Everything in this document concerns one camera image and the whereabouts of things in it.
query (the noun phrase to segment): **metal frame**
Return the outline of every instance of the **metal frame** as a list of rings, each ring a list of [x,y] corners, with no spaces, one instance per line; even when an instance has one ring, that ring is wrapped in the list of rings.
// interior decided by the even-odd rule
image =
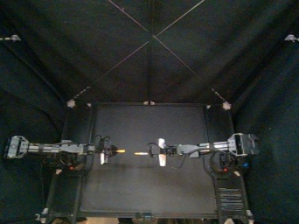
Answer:
[[[144,106],[140,103],[138,104],[124,104],[124,103],[100,103],[102,105],[117,105],[117,106],[124,106],[124,105],[138,105],[138,106]],[[196,106],[201,106],[198,104],[160,104],[160,106],[186,106],[186,107],[196,107]],[[204,115],[205,115],[205,137],[206,137],[206,141],[213,141],[213,139],[216,138],[214,134],[214,130],[218,132],[218,124],[217,124],[217,119],[214,120],[213,118],[213,114],[212,114],[212,110],[220,111],[221,113],[221,117],[218,118],[220,120],[225,120],[224,122],[226,122],[225,129],[221,130],[221,135],[224,136],[229,136],[230,133],[233,133],[233,126],[230,123],[230,114],[228,111],[225,111],[220,105],[210,107],[209,109],[202,107],[204,110]],[[86,120],[88,120],[88,129],[85,130],[88,133],[88,139],[86,141],[90,141],[90,133],[92,133],[92,116],[93,116],[93,111],[92,109],[88,112],[86,115]],[[53,197],[54,197],[54,192],[55,192],[55,188],[58,185],[58,176],[55,174],[53,174],[51,177],[51,183],[50,183],[50,192],[49,192],[49,198],[47,198],[47,202],[46,202],[46,207],[49,208],[49,213],[47,213],[47,220],[46,223],[50,223],[53,221],[53,219],[55,217],[66,217],[70,221],[70,223],[76,223],[76,218],[77,217],[128,217],[128,218],[133,218],[136,216],[148,216],[148,213],[86,213],[86,212],[81,212],[80,211],[80,195],[81,195],[81,187],[82,187],[82,181],[84,181],[84,177],[85,177],[85,173],[77,173],[77,175],[64,175],[64,178],[68,179],[76,179],[76,185],[72,186],[72,191],[74,191],[74,194],[70,195],[70,197],[68,198],[68,203],[66,204],[72,204],[73,208],[69,210],[65,207],[64,211],[54,211],[54,206],[53,206]],[[221,211],[221,204],[220,204],[220,187],[222,187],[222,185],[225,185],[225,181],[226,181],[226,186],[229,188],[229,183],[232,181],[232,179],[216,179],[212,178],[213,180],[213,186],[214,186],[214,196],[216,196],[216,207],[217,207],[217,211],[214,211],[214,213],[198,213],[197,217],[190,217],[182,213],[156,213],[154,217],[156,218],[201,218],[201,219],[218,219],[218,224],[222,224],[226,220],[226,218],[233,218],[233,219],[240,219],[241,221],[244,221],[244,223],[246,223],[248,221],[248,217],[246,217],[246,210],[248,210],[248,202],[246,202],[246,194],[245,194],[245,188],[244,188],[244,183],[242,183],[242,177],[237,177],[237,185],[234,185],[233,187],[237,187],[237,189],[240,189],[241,191],[241,201],[242,201],[242,210],[237,211],[236,213],[232,212],[222,212]]]

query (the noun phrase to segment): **black backdrop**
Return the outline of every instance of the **black backdrop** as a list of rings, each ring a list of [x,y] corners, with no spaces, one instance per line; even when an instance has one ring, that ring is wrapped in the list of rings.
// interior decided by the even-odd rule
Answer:
[[[114,1],[156,34],[198,1]],[[65,101],[233,102],[237,131],[256,133],[262,152],[246,174],[248,198],[265,223],[296,223],[296,1],[205,1],[161,34],[169,51],[109,1],[1,1],[0,147],[11,135],[59,140]],[[146,41],[104,78],[98,77]],[[0,161],[0,218],[41,210],[39,160]]]

